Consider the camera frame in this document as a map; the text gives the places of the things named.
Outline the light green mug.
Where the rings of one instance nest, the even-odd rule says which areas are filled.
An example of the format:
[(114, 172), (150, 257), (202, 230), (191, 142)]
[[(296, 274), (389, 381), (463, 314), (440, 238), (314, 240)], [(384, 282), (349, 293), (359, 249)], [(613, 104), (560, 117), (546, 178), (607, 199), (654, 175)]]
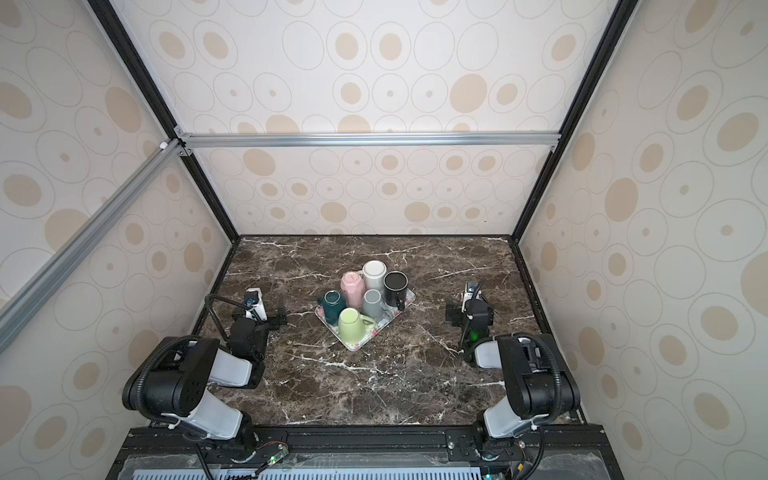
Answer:
[(346, 308), (339, 317), (338, 331), (347, 346), (359, 345), (373, 330), (376, 322), (354, 308)]

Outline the grey mug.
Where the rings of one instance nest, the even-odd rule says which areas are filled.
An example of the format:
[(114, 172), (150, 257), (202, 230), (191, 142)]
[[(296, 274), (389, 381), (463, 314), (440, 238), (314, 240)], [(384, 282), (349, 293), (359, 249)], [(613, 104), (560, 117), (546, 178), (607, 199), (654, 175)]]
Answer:
[(379, 290), (369, 289), (365, 292), (362, 302), (362, 312), (374, 322), (380, 322), (384, 318), (383, 300)]

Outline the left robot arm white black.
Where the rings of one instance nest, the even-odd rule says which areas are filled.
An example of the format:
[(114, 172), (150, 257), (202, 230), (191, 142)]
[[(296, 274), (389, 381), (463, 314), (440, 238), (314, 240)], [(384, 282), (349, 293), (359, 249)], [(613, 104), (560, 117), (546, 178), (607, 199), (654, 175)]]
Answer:
[(122, 404), (144, 418), (182, 427), (200, 440), (254, 450), (257, 435), (250, 416), (228, 406), (209, 390), (213, 384), (254, 389), (265, 372), (269, 333), (287, 323), (287, 311), (261, 318), (249, 304), (234, 318), (227, 346), (195, 335), (164, 338), (126, 381)]

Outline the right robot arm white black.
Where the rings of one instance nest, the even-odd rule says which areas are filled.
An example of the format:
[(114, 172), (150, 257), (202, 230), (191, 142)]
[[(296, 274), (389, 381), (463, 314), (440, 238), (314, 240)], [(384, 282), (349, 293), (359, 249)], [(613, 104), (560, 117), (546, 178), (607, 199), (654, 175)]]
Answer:
[(495, 310), (478, 283), (462, 302), (446, 306), (446, 320), (461, 329), (459, 351), (482, 369), (502, 372), (505, 396), (480, 417), (483, 438), (504, 439), (553, 423), (581, 404), (578, 385), (550, 334), (492, 336)]

